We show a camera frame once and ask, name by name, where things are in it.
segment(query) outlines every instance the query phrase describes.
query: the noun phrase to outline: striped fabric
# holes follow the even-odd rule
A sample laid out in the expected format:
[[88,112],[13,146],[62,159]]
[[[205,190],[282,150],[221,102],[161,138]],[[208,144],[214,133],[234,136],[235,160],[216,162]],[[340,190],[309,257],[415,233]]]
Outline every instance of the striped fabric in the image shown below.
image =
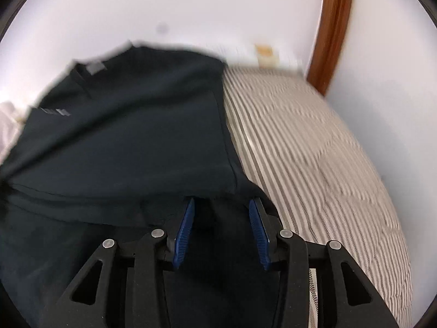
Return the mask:
[[[410,327],[410,264],[395,208],[340,118],[301,76],[289,72],[228,68],[224,90],[244,171],[272,199],[283,225],[307,241],[343,243],[399,326]],[[316,288],[310,271],[312,328]]]

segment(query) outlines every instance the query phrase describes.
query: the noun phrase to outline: silver rivet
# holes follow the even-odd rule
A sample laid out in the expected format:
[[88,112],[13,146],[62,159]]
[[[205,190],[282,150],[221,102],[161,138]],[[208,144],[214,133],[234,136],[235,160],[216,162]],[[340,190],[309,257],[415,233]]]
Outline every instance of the silver rivet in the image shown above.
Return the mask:
[[334,250],[339,250],[341,248],[341,243],[338,241],[329,242],[329,246]]
[[114,244],[115,244],[114,239],[107,239],[102,243],[103,248],[106,248],[106,249],[112,248],[114,246]]
[[154,229],[152,230],[152,237],[161,238],[164,235],[164,231],[162,229]]
[[291,238],[293,236],[293,232],[289,229],[283,229],[279,232],[280,236],[283,238]]

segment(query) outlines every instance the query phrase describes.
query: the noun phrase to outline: wall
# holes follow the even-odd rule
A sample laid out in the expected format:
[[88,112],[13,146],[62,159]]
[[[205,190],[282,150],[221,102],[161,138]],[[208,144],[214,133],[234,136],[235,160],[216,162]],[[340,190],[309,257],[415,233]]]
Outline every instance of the wall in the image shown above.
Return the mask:
[[34,103],[70,61],[127,40],[284,46],[306,69],[323,0],[27,0],[0,42],[0,101]]
[[397,208],[415,323],[437,293],[437,29],[417,0],[353,0],[327,100]]

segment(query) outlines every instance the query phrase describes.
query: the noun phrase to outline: ribbed blue pad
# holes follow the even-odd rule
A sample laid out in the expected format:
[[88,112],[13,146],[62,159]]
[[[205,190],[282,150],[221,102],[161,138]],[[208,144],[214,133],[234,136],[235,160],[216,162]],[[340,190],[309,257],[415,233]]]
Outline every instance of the ribbed blue pad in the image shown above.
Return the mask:
[[187,209],[185,210],[184,218],[182,219],[181,227],[174,243],[173,267],[178,269],[185,258],[185,253],[188,248],[188,240],[190,238],[191,228],[194,220],[194,199],[191,199]]
[[256,203],[253,200],[249,203],[249,218],[253,235],[256,239],[256,246],[258,247],[259,261],[264,266],[264,270],[268,270],[271,263],[269,258],[269,241],[263,223],[261,222],[258,209],[256,208]]

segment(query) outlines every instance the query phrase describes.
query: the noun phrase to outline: brown wooden trim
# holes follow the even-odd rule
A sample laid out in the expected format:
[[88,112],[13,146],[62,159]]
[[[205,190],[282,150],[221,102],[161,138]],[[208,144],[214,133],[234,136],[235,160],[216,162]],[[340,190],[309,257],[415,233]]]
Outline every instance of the brown wooden trim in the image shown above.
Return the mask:
[[325,95],[337,65],[352,0],[323,0],[322,16],[307,81]]

